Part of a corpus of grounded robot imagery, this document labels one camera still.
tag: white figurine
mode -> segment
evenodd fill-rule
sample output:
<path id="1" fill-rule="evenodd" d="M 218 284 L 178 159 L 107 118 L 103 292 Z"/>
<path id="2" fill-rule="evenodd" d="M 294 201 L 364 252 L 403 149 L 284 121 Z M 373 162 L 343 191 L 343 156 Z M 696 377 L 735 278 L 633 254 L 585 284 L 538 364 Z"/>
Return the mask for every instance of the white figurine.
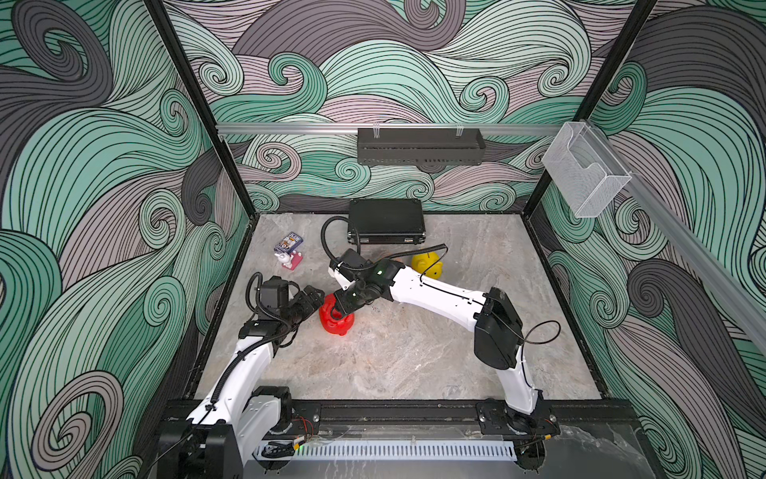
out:
<path id="1" fill-rule="evenodd" d="M 287 269 L 293 269 L 293 256 L 287 253 L 274 253 L 277 260 Z"/>

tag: red plastic object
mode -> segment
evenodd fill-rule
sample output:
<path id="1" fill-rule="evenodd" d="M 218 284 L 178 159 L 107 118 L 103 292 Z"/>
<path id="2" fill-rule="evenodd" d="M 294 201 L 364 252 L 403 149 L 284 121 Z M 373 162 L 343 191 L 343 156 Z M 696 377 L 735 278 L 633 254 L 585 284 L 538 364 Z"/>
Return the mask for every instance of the red plastic object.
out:
<path id="1" fill-rule="evenodd" d="M 325 297 L 325 303 L 319 308 L 319 320 L 322 321 L 322 327 L 328 333 L 345 336 L 349 329 L 351 329 L 351 326 L 354 326 L 354 313 L 349 314 L 345 318 L 338 318 L 338 312 L 332 310 L 335 306 L 335 301 L 335 294 L 329 294 Z"/>
<path id="2" fill-rule="evenodd" d="M 282 267 L 290 271 L 295 271 L 295 268 L 298 267 L 301 261 L 303 261 L 303 253 L 299 253 L 298 251 L 293 251 L 292 253 L 290 253 L 290 263 L 293 266 L 287 267 L 285 264 L 283 264 Z"/>

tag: small figurine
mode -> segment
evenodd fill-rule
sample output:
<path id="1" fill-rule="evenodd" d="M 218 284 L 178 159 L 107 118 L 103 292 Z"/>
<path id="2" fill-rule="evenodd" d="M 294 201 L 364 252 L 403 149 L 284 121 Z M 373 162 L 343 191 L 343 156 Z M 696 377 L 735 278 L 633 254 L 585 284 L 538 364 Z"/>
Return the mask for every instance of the small figurine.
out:
<path id="1" fill-rule="evenodd" d="M 298 251 L 293 251 L 292 253 L 274 253 L 274 256 L 277 257 L 277 260 L 282 263 L 282 267 L 285 267 L 289 269 L 290 271 L 294 271 L 295 267 L 300 264 L 301 260 L 303 259 L 303 253 L 300 253 Z"/>
<path id="2" fill-rule="evenodd" d="M 274 256 L 282 263 L 282 267 L 294 271 L 296 266 L 303 260 L 303 253 L 296 251 L 298 245 L 303 243 L 303 238 L 290 232 L 282 241 L 274 246 Z"/>

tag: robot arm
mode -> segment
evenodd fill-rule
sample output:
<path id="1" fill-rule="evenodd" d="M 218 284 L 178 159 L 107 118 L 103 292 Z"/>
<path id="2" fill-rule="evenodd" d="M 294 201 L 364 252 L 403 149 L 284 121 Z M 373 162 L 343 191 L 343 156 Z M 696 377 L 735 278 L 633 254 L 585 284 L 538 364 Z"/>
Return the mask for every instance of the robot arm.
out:
<path id="1" fill-rule="evenodd" d="M 473 333 L 473 352 L 497 371 L 506 404 L 525 415 L 535 410 L 538 391 L 527 383 L 523 369 L 522 322 L 503 291 L 465 290 L 389 258 L 373 264 L 352 249 L 331 261 L 329 272 L 341 285 L 335 292 L 337 317 L 383 297 L 450 318 Z"/>

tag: black box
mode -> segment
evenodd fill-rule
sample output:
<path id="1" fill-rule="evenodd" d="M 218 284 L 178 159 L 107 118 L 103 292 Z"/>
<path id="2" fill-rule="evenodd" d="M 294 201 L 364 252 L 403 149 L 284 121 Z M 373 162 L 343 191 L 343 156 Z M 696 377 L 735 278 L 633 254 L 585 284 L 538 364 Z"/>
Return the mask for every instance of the black box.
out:
<path id="1" fill-rule="evenodd" d="M 356 158 L 360 165 L 480 165 L 486 144 L 478 128 L 360 128 Z"/>
<path id="2" fill-rule="evenodd" d="M 426 241 L 423 205 L 419 199 L 353 199 L 349 220 L 362 244 L 420 244 Z M 349 228 L 349 243 L 356 240 Z"/>

